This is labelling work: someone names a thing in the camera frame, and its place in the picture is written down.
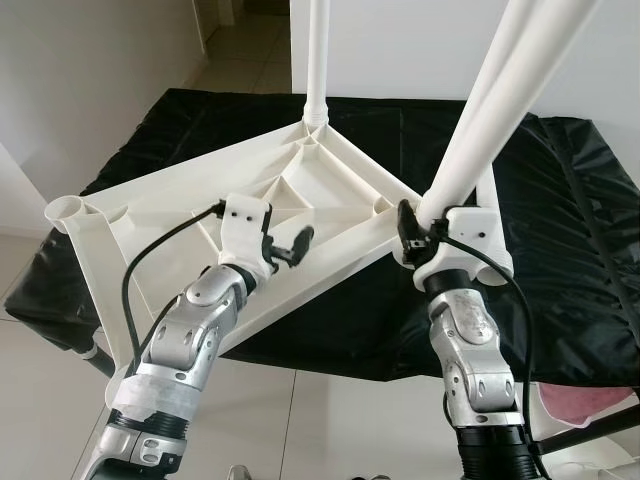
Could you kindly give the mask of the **white plastic object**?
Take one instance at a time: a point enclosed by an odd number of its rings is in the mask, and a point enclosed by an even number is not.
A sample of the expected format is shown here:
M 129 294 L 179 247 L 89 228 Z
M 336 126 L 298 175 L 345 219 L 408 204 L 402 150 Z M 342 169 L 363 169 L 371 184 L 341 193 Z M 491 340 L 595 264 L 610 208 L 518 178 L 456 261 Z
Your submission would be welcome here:
M 626 453 L 582 452 L 549 462 L 552 480 L 639 480 L 637 461 Z

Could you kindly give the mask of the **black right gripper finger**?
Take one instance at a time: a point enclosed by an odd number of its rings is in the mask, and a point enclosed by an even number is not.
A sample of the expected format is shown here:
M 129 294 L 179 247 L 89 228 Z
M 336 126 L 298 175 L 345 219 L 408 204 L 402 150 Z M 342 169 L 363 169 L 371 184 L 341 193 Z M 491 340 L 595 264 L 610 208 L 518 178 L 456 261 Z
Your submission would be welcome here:
M 397 234 L 399 238 L 399 262 L 419 262 L 421 255 L 421 229 L 415 211 L 407 198 L 397 204 Z

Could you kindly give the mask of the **pink round object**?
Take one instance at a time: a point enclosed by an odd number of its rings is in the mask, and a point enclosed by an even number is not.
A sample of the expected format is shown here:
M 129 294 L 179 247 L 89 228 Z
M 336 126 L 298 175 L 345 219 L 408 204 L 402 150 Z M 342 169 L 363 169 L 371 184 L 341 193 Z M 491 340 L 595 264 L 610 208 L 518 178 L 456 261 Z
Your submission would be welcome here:
M 634 394 L 630 387 L 564 387 L 550 383 L 538 383 L 535 390 L 550 419 L 571 428 L 585 428 Z

